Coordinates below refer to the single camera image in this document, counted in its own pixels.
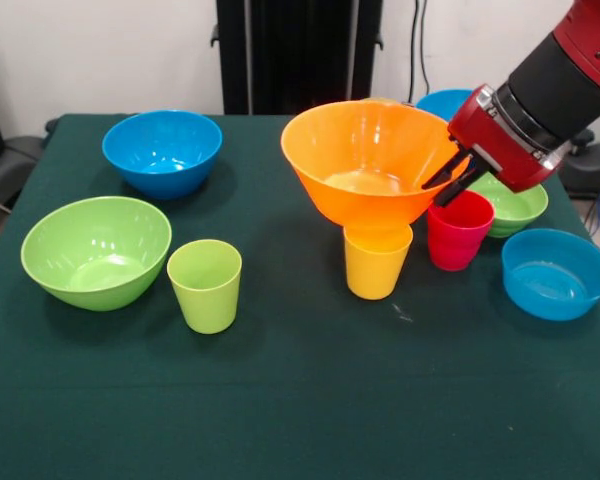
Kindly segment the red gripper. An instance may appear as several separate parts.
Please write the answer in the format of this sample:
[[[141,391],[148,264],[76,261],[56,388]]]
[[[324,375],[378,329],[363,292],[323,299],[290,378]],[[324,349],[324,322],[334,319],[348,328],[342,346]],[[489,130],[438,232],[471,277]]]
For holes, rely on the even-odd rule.
[[[514,193],[526,191],[544,182],[563,160],[562,146],[546,150],[512,126],[496,91],[486,84],[459,108],[448,131],[459,150],[421,186],[442,189],[434,198],[438,207],[446,207],[486,172]]]

